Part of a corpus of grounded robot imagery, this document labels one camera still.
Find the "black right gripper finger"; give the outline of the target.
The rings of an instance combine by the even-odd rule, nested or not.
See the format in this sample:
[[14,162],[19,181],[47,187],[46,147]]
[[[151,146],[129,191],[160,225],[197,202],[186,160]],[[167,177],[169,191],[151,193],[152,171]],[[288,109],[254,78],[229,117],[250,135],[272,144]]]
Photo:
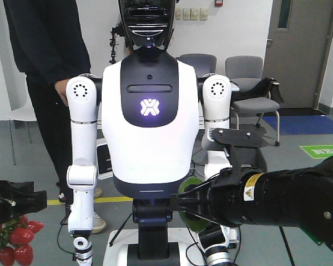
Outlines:
[[232,188],[233,176],[229,173],[219,173],[205,181],[189,178],[180,185],[178,193],[170,196],[170,209],[203,211],[223,208]]
[[203,223],[216,223],[228,227],[238,227],[239,224],[232,222],[231,218],[226,218],[232,214],[232,209],[206,209],[197,211],[188,209],[183,211],[183,222],[188,226],[202,226]]

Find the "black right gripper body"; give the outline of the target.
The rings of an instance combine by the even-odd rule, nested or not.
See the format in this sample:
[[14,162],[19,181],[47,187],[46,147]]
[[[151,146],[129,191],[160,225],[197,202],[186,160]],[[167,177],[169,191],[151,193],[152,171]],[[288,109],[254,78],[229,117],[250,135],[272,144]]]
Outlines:
[[210,213],[214,222],[227,226],[255,224],[251,218],[254,201],[244,200],[246,182],[264,172],[259,168],[243,167],[240,171],[225,168],[213,179],[209,191]]

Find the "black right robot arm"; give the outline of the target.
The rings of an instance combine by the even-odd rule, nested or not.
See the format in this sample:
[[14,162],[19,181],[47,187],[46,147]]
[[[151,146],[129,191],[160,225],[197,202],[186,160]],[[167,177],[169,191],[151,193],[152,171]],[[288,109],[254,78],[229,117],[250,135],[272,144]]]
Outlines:
[[299,227],[333,244],[333,156],[295,170],[223,169],[170,197],[170,208],[228,227]]

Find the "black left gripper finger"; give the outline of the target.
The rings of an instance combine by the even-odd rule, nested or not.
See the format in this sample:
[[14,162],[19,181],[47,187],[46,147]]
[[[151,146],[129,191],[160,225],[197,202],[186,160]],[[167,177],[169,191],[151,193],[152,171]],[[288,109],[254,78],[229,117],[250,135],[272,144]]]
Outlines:
[[47,192],[35,191],[34,183],[0,180],[0,224],[47,208]]

